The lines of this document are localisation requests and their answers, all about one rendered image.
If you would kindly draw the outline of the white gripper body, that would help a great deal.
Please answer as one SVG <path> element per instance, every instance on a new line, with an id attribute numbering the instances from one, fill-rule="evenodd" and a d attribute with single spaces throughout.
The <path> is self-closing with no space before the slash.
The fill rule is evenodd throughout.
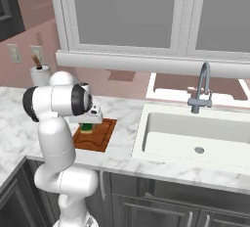
<path id="1" fill-rule="evenodd" d="M 78 116 L 70 116 L 68 119 L 70 122 L 75 122 L 75 123 L 101 124 L 103 122 L 103 115 L 101 113 L 97 114 L 85 113 Z"/>

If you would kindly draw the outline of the green and yellow sponge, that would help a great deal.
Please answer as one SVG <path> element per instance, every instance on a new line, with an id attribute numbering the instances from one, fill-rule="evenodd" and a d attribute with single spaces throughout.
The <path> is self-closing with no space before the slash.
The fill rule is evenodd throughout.
<path id="1" fill-rule="evenodd" d="M 82 134 L 92 134 L 95 125 L 92 123 L 82 123 L 80 126 L 80 132 Z"/>

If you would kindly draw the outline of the brown wooden cutting board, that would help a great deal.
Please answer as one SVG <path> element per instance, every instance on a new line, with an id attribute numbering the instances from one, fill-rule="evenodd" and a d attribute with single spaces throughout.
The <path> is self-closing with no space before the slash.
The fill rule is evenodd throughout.
<path id="1" fill-rule="evenodd" d="M 80 126 L 73 135 L 74 147 L 76 149 L 104 153 L 115 127 L 116 119 L 104 118 L 101 124 L 94 124 L 92 134 L 82 134 Z"/>

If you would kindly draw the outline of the white paper towel roll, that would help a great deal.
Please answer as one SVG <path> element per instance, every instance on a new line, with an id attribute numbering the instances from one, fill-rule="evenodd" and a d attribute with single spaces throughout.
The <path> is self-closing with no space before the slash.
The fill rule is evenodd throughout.
<path id="1" fill-rule="evenodd" d="M 51 70 L 49 66 L 43 65 L 41 69 L 32 67 L 29 73 L 34 86 L 50 85 Z"/>

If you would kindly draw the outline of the brown paper towel holder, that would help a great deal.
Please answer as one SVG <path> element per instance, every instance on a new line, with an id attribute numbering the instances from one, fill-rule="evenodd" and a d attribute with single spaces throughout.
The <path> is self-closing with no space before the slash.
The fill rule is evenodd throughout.
<path id="1" fill-rule="evenodd" d="M 35 54 L 33 54 L 33 55 L 31 56 L 31 59 L 32 59 L 33 62 L 35 63 L 35 66 L 36 66 L 37 69 L 42 69 L 42 65 L 41 65 L 39 59 L 37 58 L 37 56 L 36 56 Z"/>

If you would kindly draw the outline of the dark narrow base cupboard door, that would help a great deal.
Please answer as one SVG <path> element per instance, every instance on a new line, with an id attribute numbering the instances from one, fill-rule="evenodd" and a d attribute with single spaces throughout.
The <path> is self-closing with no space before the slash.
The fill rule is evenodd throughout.
<path id="1" fill-rule="evenodd" d="M 99 227 L 113 227 L 112 199 L 110 174 L 104 171 L 104 191 L 106 194 L 105 201 L 102 199 L 100 187 L 100 172 L 98 188 L 96 192 L 86 199 L 86 205 L 91 215 L 97 220 Z"/>

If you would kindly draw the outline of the dark corner base cupboard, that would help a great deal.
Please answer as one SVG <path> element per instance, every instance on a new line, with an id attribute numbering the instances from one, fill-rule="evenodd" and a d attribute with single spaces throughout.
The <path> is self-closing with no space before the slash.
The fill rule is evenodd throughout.
<path id="1" fill-rule="evenodd" d="M 23 159 L 0 186 L 0 227 L 49 227 Z"/>

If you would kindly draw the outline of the white sink basin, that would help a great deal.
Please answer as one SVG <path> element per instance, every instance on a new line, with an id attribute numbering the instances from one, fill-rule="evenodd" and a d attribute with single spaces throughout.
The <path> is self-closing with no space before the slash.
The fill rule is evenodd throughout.
<path id="1" fill-rule="evenodd" d="M 145 104 L 132 157 L 250 175 L 250 113 Z"/>

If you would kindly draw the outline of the grey metal tap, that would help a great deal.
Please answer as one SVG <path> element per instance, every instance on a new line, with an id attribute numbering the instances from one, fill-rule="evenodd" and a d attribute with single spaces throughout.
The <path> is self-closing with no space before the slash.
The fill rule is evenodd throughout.
<path id="1" fill-rule="evenodd" d="M 209 90 L 209 84 L 210 84 L 210 65 L 208 62 L 205 62 L 202 65 L 200 71 L 196 95 L 194 98 L 189 98 L 187 100 L 187 104 L 191 106 L 191 112 L 193 114 L 198 114 L 199 109 L 201 107 L 207 107 L 207 108 L 212 107 L 212 92 Z M 208 95 L 209 98 L 207 100 L 201 99 L 200 98 L 201 93 Z"/>

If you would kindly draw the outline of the dark panel under sink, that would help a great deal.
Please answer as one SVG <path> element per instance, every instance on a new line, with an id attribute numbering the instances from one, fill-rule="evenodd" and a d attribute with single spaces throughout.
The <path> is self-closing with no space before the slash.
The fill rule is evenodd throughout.
<path id="1" fill-rule="evenodd" d="M 250 195 L 138 178 L 138 195 L 250 214 Z"/>

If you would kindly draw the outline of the white wall outlet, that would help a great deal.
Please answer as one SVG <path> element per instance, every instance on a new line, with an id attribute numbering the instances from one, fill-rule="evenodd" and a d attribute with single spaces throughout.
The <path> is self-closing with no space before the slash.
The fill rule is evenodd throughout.
<path id="1" fill-rule="evenodd" d="M 12 62 L 14 64 L 20 64 L 21 63 L 21 55 L 20 55 L 18 45 L 17 44 L 8 44 L 7 47 L 8 47 Z"/>
<path id="2" fill-rule="evenodd" d="M 43 63 L 42 47 L 36 45 L 30 45 L 30 50 L 32 54 L 35 54 L 40 63 Z"/>

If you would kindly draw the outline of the pink wall switch plate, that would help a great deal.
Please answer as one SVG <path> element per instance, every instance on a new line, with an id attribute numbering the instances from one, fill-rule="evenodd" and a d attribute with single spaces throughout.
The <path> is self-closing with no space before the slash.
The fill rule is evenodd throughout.
<path id="1" fill-rule="evenodd" d="M 43 45 L 43 39 L 42 39 L 41 31 L 37 31 L 37 32 L 35 33 L 35 35 L 36 35 L 37 44 L 38 44 L 39 46 L 42 46 L 42 45 Z"/>

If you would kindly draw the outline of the dark wall cupboard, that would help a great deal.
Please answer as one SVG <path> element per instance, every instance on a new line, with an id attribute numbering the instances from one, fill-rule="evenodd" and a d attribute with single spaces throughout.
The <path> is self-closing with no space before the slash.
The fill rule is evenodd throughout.
<path id="1" fill-rule="evenodd" d="M 24 31 L 18 0 L 0 0 L 0 42 Z"/>

